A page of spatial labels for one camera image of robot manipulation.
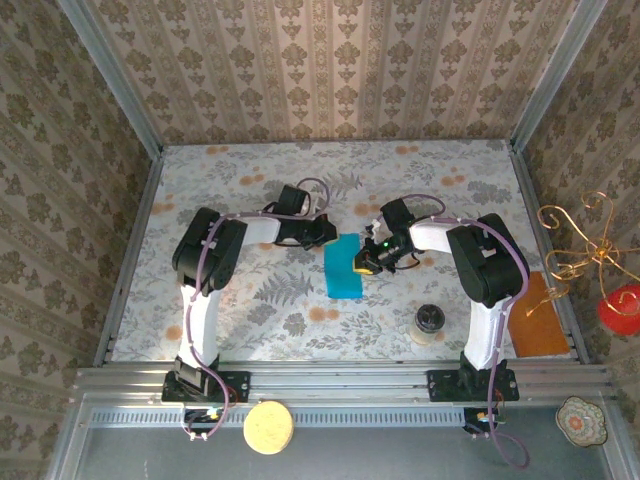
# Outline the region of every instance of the round sponge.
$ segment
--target round sponge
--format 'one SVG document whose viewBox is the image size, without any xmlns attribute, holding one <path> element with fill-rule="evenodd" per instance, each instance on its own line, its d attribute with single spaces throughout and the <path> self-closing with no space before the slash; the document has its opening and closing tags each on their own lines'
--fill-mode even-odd
<svg viewBox="0 0 640 480">
<path fill-rule="evenodd" d="M 293 417 L 281 403 L 262 402 L 251 409 L 244 421 L 244 439 L 263 455 L 280 453 L 293 436 Z"/>
</svg>

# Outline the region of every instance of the red object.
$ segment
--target red object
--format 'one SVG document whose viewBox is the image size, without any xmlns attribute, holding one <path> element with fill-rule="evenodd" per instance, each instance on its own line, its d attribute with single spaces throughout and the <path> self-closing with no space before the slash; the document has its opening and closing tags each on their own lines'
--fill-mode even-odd
<svg viewBox="0 0 640 480">
<path fill-rule="evenodd" d="M 640 285 L 620 287 L 611 292 L 607 300 L 618 311 L 633 315 L 620 315 L 609 308 L 607 302 L 602 299 L 598 303 L 598 315 L 602 323 L 618 335 L 640 333 Z"/>
</svg>

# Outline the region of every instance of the blue block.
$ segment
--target blue block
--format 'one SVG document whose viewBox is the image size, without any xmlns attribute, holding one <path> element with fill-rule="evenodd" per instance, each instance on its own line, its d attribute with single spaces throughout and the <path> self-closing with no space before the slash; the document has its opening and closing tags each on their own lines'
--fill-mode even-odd
<svg viewBox="0 0 640 480">
<path fill-rule="evenodd" d="M 329 298 L 362 298 L 362 276 L 353 271 L 353 259 L 360 251 L 360 235 L 341 234 L 337 242 L 324 247 L 324 276 Z"/>
</svg>

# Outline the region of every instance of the wall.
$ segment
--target wall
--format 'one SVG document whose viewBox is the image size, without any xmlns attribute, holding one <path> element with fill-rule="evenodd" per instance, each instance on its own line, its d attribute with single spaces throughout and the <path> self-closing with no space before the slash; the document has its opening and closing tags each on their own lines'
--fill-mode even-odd
<svg viewBox="0 0 640 480">
<path fill-rule="evenodd" d="M 87 0 L 169 145 L 507 138 L 575 0 Z"/>
<path fill-rule="evenodd" d="M 609 0 L 527 150 L 541 203 L 564 206 L 592 236 L 602 231 L 606 211 L 585 210 L 579 193 L 605 192 L 615 203 L 614 243 L 621 249 L 640 247 L 640 2 Z M 584 248 L 568 229 L 559 230 L 553 242 Z M 640 252 L 622 262 L 640 274 Z M 607 291 L 632 283 L 611 267 L 604 280 Z M 590 353 L 611 366 L 640 446 L 640 337 L 617 337 L 600 324 L 595 267 L 572 289 Z"/>
<path fill-rule="evenodd" d="M 0 2 L 1 478 L 46 468 L 148 167 L 55 2 Z"/>
</svg>

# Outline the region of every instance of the decorative plate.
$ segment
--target decorative plate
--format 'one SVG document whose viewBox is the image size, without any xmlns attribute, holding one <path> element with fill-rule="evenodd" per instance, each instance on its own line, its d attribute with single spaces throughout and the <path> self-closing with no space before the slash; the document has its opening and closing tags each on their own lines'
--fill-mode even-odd
<svg viewBox="0 0 640 480">
<path fill-rule="evenodd" d="M 602 409 L 580 397 L 569 397 L 556 413 L 556 423 L 564 436 L 578 447 L 602 445 L 607 427 Z"/>
</svg>

